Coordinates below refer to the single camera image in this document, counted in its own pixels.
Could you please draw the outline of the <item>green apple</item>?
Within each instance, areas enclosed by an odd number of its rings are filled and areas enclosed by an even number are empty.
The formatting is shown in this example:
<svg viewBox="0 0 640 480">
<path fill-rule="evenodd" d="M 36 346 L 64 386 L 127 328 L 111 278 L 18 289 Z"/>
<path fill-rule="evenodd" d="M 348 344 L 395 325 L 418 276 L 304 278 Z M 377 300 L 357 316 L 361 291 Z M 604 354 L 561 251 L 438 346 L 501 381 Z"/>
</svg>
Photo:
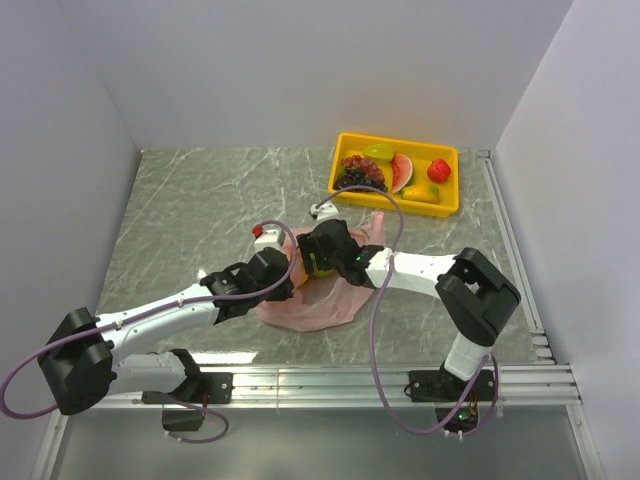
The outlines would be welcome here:
<svg viewBox="0 0 640 480">
<path fill-rule="evenodd" d="M 325 278 L 334 274 L 334 270 L 330 268 L 321 268 L 316 260 L 314 254 L 309 255 L 310 258 L 310 271 L 308 275 L 313 278 Z"/>
</svg>

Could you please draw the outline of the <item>pink plastic bag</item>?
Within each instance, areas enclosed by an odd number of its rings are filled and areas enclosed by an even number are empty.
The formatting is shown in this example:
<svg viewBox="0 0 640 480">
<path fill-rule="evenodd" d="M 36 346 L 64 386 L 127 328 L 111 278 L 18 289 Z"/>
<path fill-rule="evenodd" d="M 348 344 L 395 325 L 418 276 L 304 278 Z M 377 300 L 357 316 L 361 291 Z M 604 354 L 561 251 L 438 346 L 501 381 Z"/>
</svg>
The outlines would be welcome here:
<svg viewBox="0 0 640 480">
<path fill-rule="evenodd" d="M 310 233 L 314 228 L 295 228 L 296 239 L 300 234 Z M 384 214 L 374 213 L 369 224 L 362 228 L 348 228 L 352 237 L 361 246 L 385 243 Z M 289 259 L 300 255 L 298 246 L 289 239 L 284 242 L 284 252 Z M 256 307 L 264 323 L 299 332 L 318 331 L 349 323 L 364 306 L 372 294 L 367 286 L 354 286 L 336 271 L 325 278 L 309 277 L 303 285 L 294 284 L 293 297 L 282 302 L 262 302 Z"/>
</svg>

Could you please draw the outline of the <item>orange green mango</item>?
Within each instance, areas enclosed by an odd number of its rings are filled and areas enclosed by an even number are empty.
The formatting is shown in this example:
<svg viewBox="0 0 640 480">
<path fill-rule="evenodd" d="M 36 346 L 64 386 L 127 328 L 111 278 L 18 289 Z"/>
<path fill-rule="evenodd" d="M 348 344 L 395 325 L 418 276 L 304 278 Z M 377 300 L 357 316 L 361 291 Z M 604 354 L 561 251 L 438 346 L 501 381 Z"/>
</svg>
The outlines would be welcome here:
<svg viewBox="0 0 640 480">
<path fill-rule="evenodd" d="M 401 190 L 401 198 L 429 204 L 440 203 L 440 189 L 432 183 L 413 184 Z"/>
</svg>

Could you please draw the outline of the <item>red strawberry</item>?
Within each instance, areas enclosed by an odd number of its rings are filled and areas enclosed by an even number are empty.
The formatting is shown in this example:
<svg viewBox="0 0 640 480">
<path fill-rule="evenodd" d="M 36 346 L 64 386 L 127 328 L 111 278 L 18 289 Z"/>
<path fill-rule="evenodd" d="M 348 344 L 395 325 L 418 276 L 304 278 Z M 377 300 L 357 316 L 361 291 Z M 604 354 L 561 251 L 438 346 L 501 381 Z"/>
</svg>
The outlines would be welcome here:
<svg viewBox="0 0 640 480">
<path fill-rule="evenodd" d="M 438 184 L 445 183 L 451 173 L 452 169 L 444 159 L 434 160 L 427 169 L 428 178 Z"/>
</svg>

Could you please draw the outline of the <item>yellow orange fruit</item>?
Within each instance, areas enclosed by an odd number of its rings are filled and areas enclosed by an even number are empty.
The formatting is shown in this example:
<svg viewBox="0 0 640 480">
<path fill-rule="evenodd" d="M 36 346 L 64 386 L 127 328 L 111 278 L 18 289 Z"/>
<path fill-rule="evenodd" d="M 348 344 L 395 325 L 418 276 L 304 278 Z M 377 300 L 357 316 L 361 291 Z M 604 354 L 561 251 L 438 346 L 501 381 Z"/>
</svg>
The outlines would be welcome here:
<svg viewBox="0 0 640 480">
<path fill-rule="evenodd" d="M 300 255 L 297 255 L 294 275 L 292 276 L 293 282 L 296 286 L 300 286 L 306 283 L 308 281 L 308 278 L 309 275 L 306 273 L 303 259 Z"/>
</svg>

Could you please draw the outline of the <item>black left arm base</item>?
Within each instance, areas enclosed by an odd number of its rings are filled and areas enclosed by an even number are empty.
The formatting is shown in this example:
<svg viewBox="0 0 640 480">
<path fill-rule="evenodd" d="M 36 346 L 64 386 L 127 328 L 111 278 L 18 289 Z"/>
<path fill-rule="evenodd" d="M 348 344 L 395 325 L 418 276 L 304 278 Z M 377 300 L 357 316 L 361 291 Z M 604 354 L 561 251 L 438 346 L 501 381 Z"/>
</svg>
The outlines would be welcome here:
<svg viewBox="0 0 640 480">
<path fill-rule="evenodd" d="M 233 374 L 213 372 L 186 379 L 183 385 L 171 393 L 144 391 L 143 405 L 162 405 L 161 423 L 169 434 L 199 432 L 207 419 L 222 423 L 221 433 L 229 430 L 229 420 L 221 413 L 209 413 L 211 407 L 228 405 L 232 399 Z"/>
</svg>

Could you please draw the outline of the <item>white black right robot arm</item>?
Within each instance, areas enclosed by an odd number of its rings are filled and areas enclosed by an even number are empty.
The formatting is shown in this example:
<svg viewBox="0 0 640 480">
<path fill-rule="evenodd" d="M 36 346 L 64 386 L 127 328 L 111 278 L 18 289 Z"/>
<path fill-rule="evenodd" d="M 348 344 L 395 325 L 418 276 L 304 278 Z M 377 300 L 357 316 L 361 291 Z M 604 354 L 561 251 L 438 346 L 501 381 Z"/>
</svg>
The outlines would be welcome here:
<svg viewBox="0 0 640 480">
<path fill-rule="evenodd" d="M 445 395 L 462 399 L 521 302 L 515 285 L 479 250 L 427 256 L 377 244 L 359 245 L 342 220 L 327 220 L 297 236 L 304 270 L 334 270 L 355 287 L 405 290 L 438 298 L 457 334 L 442 365 Z"/>
</svg>

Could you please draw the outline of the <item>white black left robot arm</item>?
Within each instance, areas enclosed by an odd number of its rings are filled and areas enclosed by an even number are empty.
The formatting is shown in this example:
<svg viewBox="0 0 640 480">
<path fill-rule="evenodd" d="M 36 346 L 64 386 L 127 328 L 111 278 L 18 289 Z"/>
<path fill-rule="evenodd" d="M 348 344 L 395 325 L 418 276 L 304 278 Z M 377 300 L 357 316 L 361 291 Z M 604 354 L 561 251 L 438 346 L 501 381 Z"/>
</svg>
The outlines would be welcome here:
<svg viewBox="0 0 640 480">
<path fill-rule="evenodd" d="M 67 314 L 38 364 L 64 415 L 75 415 L 103 398 L 130 392 L 168 394 L 180 402 L 203 399 L 206 376 L 185 349 L 144 354 L 142 348 L 178 333 L 245 316 L 264 301 L 292 296 L 291 264 L 266 247 L 162 300 L 112 314 L 86 308 Z"/>
</svg>

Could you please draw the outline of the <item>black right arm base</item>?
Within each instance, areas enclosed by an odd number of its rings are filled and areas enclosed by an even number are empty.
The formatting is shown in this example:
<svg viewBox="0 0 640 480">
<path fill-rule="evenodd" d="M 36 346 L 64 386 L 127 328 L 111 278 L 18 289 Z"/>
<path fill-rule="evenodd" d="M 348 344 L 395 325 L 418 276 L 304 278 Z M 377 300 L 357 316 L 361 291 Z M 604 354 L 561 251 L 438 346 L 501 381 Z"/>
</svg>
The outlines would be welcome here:
<svg viewBox="0 0 640 480">
<path fill-rule="evenodd" d="M 444 368 L 438 371 L 410 370 L 408 378 L 404 394 L 412 403 L 455 404 L 468 384 Z M 495 412 L 498 400 L 499 382 L 495 373 L 481 370 L 463 404 L 444 426 L 444 432 L 458 437 L 474 432 Z"/>
</svg>

